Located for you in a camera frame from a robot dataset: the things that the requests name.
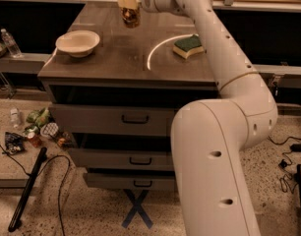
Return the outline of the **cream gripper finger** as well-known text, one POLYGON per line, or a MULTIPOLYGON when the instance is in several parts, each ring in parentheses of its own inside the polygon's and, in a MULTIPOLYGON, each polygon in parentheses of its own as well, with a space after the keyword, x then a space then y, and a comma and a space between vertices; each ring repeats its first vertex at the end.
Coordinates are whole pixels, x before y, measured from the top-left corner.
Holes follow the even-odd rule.
POLYGON ((120 8, 136 10, 139 7, 138 0, 117 0, 120 8))

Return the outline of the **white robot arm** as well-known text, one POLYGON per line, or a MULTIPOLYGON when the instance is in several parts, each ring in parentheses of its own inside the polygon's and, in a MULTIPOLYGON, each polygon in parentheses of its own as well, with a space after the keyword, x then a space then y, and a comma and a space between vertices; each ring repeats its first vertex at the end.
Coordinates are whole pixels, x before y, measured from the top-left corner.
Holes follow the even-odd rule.
POLYGON ((211 0, 118 0, 124 8, 189 17, 206 51, 217 99, 183 106, 171 150, 187 236, 261 236, 240 151, 268 137, 277 107, 267 84, 211 0))

